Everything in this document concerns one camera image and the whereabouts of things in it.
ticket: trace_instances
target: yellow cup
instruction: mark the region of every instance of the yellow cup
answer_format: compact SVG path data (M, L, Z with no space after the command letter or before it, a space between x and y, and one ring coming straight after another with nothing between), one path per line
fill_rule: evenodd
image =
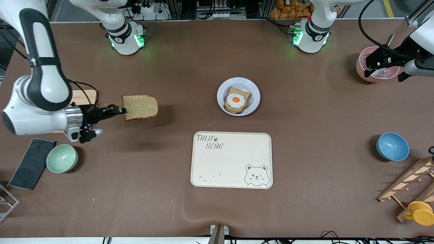
M434 224L433 209L430 205L421 201L414 201L408 205L407 209L408 213L404 214L407 220L414 220L425 226Z

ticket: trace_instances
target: metal bracket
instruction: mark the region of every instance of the metal bracket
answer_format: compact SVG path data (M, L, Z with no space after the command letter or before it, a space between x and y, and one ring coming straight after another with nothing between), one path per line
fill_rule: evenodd
M215 227L215 224L211 225L211 234L213 234ZM224 225L224 235L229 235L229 227L227 227L226 225Z
M410 18L408 17L408 15L405 17L405 22L407 22L408 27L417 27L418 26L418 21L417 20L411 21Z
M12 212L12 210L20 203L20 201L18 201L18 199L16 199L8 190L6 190L6 188L4 188L1 184L0 184L0 193L1 190L3 190L7 196L11 197L15 203L12 205L9 203L9 201L3 197L0 196L0 204L5 204L9 207L9 210L6 211L6 213L0 213L0 222L6 218L6 216Z
M224 244L224 236L229 234L229 228L223 225L211 225L211 237L208 244Z

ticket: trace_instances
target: fried egg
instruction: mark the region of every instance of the fried egg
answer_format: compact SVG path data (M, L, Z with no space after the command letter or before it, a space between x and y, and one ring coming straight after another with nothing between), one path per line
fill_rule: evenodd
M229 104L229 106L233 107L234 109L239 109L242 106L244 106L246 100L242 95L232 93L227 96L226 102Z

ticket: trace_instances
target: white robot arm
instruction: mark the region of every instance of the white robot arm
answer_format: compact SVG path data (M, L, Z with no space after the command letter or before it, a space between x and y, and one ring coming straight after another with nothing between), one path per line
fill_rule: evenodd
M128 0L69 0L73 5L95 16L109 34L112 46L122 55L130 55L145 47L146 29L127 21L118 9Z
M312 17L293 27L292 44L306 53L316 53L326 43L329 30L337 17L335 5L351 5L363 0L312 0Z
M408 35L402 44L392 49L388 44L381 45L369 37L362 28L359 17L359 27L362 33L379 47L366 57L365 77L369 77L378 69L392 66L404 67L398 75L402 82L411 76L434 77L434 11L429 13L421 25Z
M20 77L2 112L5 126L16 135L64 131L73 142L88 142L102 134L91 130L98 121L126 113L115 105L69 105L71 87L60 67L44 0L0 0L0 18L22 36L31 75Z

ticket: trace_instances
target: white plate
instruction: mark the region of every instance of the white plate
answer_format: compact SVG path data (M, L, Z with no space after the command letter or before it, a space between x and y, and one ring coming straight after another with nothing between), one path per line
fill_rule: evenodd
M224 100L229 92L230 87L237 88L239 90L248 92L252 94L247 102L247 108L239 114L231 113L224 109ZM259 101L261 100L261 93L259 92L258 87L251 80L243 78L243 77L234 77L223 82L218 91L217 91L217 102L220 108L225 111L227 114L233 116L246 116L248 114L253 113L255 109L259 106Z
M271 150L266 133L199 131L193 139L190 181L198 187L269 189Z

